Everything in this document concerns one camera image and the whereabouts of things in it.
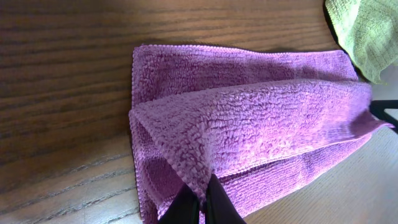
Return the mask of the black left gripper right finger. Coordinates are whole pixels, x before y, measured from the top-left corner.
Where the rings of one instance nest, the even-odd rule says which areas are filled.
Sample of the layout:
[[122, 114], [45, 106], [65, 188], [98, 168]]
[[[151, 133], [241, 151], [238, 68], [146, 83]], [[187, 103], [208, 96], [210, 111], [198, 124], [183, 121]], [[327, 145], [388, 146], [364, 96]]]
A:
[[236, 211], [221, 182], [212, 174], [206, 190], [206, 224], [246, 224]]

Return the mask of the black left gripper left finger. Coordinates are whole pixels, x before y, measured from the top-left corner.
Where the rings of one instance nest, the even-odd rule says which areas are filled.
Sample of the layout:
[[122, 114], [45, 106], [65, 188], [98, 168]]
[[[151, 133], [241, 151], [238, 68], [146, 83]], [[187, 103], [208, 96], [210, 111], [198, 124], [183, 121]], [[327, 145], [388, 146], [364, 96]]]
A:
[[199, 201], [189, 186], [184, 185], [158, 224], [198, 224]]

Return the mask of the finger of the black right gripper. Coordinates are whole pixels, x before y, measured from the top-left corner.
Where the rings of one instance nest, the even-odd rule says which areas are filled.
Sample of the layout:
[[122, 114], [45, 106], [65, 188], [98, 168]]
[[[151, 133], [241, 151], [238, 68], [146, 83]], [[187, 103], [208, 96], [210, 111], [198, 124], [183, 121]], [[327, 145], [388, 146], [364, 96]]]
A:
[[393, 125], [391, 129], [397, 133], [397, 119], [386, 112], [387, 109], [396, 110], [397, 107], [397, 100], [373, 100], [369, 106], [369, 110], [376, 118]]

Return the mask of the purple microfiber cloth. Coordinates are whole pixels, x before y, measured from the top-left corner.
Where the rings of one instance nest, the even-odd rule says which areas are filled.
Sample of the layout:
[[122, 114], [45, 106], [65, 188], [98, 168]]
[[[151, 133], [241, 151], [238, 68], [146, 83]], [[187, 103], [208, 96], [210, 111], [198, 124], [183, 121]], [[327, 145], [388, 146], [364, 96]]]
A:
[[241, 216], [298, 190], [385, 122], [341, 50], [259, 53], [204, 45], [134, 49], [129, 120], [141, 218], [216, 175]]

